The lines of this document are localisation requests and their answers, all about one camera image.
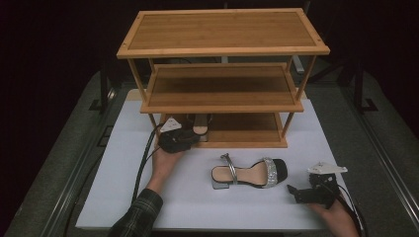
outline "bamboo shelf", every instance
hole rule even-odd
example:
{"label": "bamboo shelf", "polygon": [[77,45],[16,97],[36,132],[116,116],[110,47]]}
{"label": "bamboo shelf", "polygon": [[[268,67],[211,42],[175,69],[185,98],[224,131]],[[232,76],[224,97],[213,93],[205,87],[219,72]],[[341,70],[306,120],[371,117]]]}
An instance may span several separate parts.
{"label": "bamboo shelf", "polygon": [[[141,113],[213,114],[209,140],[197,147],[287,147],[285,135],[316,55],[329,53],[301,9],[141,11],[117,57],[127,59],[143,101]],[[154,64],[153,58],[287,55],[278,63]],[[295,88],[293,55],[309,55]],[[134,60],[149,58],[145,91]],[[283,124],[279,113],[290,113]]]}

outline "plaid sleeve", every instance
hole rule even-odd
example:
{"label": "plaid sleeve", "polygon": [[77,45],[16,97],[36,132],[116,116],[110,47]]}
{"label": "plaid sleeve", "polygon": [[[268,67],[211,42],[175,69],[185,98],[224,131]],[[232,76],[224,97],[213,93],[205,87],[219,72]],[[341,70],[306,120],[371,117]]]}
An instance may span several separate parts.
{"label": "plaid sleeve", "polygon": [[149,236],[162,205],[163,199],[158,193],[144,189],[108,236]]}

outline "gray floor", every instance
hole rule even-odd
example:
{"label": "gray floor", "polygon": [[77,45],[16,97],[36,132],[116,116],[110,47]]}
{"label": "gray floor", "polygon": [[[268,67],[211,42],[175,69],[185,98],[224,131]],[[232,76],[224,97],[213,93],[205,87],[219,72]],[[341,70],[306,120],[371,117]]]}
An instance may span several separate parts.
{"label": "gray floor", "polygon": [[[327,66],[317,60],[314,73]],[[307,97],[337,163],[346,166],[346,185],[367,222],[370,236],[419,236],[417,222],[406,207],[409,195],[419,197],[419,142],[382,94],[377,81],[365,74],[365,98],[377,112],[360,116],[352,105],[353,86],[336,85],[338,71],[308,84]],[[298,82],[299,75],[294,76]],[[74,227],[88,195],[127,91],[132,82],[116,88],[104,114],[90,111],[99,100],[99,74],[87,85],[65,128],[28,192],[6,236],[106,236],[106,230]],[[327,231],[286,236],[330,236]],[[232,233],[155,233],[156,236],[232,236]],[[249,233],[245,236],[280,236]]]}

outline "sandal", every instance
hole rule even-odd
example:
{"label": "sandal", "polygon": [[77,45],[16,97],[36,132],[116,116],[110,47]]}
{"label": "sandal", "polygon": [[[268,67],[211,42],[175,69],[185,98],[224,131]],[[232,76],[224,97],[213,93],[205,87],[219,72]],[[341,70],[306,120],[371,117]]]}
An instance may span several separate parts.
{"label": "sandal", "polygon": [[258,189],[271,188],[288,176],[286,163],[281,159],[263,158],[251,168],[235,168],[227,154],[220,157],[228,166],[217,166],[211,171],[212,187],[228,189],[229,185],[250,185]]}

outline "sandal strap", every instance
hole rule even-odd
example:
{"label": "sandal strap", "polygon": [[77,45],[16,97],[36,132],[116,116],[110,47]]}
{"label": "sandal strap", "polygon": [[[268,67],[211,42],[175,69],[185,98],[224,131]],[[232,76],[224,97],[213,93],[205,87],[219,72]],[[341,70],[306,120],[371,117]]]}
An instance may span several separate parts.
{"label": "sandal strap", "polygon": [[263,158],[263,160],[265,161],[266,167],[268,169],[268,182],[262,188],[267,189],[275,186],[278,183],[278,171],[274,160],[268,157]]}
{"label": "sandal strap", "polygon": [[233,185],[237,185],[237,174],[235,172],[235,168],[233,166],[233,163],[231,162],[230,157],[228,156],[228,153],[225,153],[224,155],[221,155],[221,159],[225,159],[228,163],[228,166],[230,167],[231,176],[233,177]]}

